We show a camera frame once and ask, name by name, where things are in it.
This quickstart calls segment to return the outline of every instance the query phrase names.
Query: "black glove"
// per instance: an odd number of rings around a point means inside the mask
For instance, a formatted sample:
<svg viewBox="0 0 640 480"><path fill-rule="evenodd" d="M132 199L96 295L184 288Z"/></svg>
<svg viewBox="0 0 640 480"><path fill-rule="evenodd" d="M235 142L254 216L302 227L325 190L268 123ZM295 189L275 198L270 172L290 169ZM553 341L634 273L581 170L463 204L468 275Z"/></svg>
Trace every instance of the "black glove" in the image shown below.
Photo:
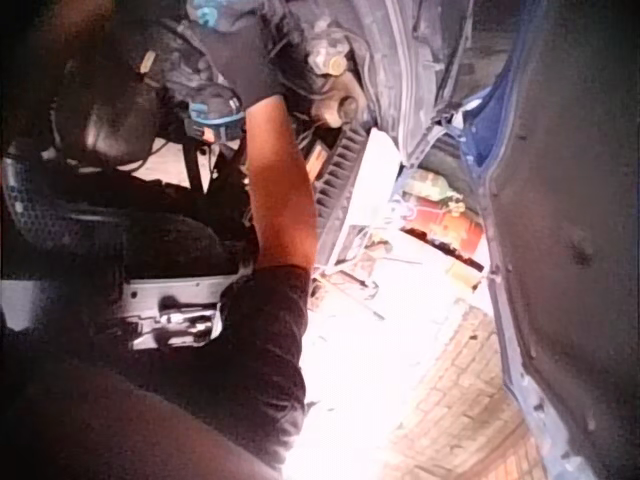
<svg viewBox="0 0 640 480"><path fill-rule="evenodd" d="M266 32L259 17L232 32L219 32L195 22L192 29L209 62L236 91L243 108L282 93L277 73L269 63Z"/></svg>

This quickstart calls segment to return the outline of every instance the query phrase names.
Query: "engine bay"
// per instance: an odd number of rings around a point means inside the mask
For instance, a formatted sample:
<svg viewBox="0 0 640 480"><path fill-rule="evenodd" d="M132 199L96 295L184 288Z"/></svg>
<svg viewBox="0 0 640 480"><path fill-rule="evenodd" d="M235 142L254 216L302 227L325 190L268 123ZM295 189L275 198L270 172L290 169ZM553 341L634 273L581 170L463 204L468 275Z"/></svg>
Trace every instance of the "engine bay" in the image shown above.
<svg viewBox="0 0 640 480"><path fill-rule="evenodd" d="M203 2L148 3L118 10L102 38L67 63L38 134L6 155L4 176L15 183L3 229L15 253L5 278L47 276L87 259L117 278L225 275L251 264L244 112L209 61L202 15L193 11ZM267 51L314 184L326 263L376 121L371 52L315 3L247 3L262 5ZM168 144L181 146L175 162L190 188L134 176Z"/></svg>

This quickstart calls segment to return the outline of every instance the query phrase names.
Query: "open hood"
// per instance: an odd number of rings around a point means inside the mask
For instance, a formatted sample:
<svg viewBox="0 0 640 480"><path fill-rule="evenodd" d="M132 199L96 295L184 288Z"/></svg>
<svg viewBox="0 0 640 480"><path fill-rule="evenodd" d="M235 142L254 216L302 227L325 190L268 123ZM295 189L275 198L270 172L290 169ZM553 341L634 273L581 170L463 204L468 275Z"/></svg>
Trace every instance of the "open hood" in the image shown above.
<svg viewBox="0 0 640 480"><path fill-rule="evenodd" d="M524 4L461 132L505 382L550 478L637 478L637 25L620 4Z"/></svg>

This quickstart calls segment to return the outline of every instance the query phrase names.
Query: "brick wall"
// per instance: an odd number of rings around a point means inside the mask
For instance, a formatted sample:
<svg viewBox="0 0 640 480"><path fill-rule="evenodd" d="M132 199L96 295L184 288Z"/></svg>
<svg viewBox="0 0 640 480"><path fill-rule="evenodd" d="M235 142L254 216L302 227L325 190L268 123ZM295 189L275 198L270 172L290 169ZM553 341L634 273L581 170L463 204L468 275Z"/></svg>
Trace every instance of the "brick wall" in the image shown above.
<svg viewBox="0 0 640 480"><path fill-rule="evenodd" d="M515 440L522 448L513 447ZM383 480L546 478L522 415L502 387L494 322L482 310L468 309L417 385L385 459Z"/></svg>

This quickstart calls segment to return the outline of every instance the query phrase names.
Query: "person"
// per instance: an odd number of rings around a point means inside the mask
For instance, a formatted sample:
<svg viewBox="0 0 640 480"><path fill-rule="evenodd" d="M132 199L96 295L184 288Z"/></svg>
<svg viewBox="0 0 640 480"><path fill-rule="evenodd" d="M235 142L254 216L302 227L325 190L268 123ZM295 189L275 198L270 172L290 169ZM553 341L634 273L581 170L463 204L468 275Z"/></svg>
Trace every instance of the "person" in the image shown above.
<svg viewBox="0 0 640 480"><path fill-rule="evenodd" d="M77 5L80 16L91 10ZM279 478L304 418L299 360L317 240L312 189L262 30L255 17L202 35L246 110L259 243L253 273L223 294L221 335L167 367L191 375L166 398L74 361L40 368L0 417L3 478Z"/></svg>

